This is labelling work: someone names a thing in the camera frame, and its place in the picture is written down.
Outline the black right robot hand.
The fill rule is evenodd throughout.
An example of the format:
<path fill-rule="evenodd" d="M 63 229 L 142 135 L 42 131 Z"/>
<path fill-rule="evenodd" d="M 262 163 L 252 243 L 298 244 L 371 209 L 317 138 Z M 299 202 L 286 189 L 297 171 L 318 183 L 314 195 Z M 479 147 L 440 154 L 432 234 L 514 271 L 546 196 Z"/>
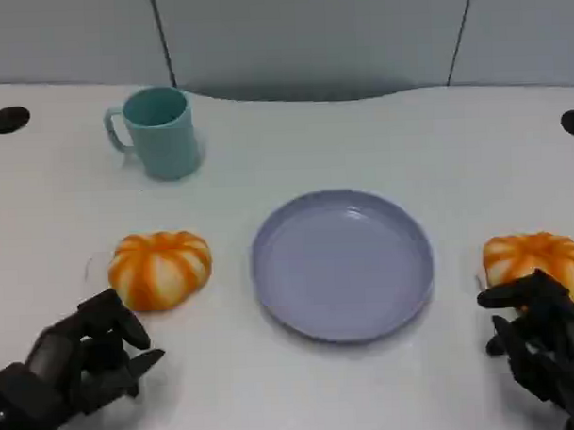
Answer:
<path fill-rule="evenodd" d="M 514 308 L 508 321 L 491 320 L 496 333 L 485 345 L 489 356 L 508 356 L 515 381 L 543 402 L 568 415 L 566 430 L 574 430 L 574 301 L 569 290 L 541 270 L 479 293 L 485 309 Z"/>

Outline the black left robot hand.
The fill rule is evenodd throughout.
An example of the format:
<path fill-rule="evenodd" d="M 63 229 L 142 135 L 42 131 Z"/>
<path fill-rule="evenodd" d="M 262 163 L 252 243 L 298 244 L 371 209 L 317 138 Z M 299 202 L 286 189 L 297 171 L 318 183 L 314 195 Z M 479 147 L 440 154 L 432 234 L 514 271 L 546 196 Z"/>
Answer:
<path fill-rule="evenodd" d="M 24 362 L 0 371 L 0 430 L 58 430 L 119 398 L 165 355 L 114 289 L 46 327 Z"/>

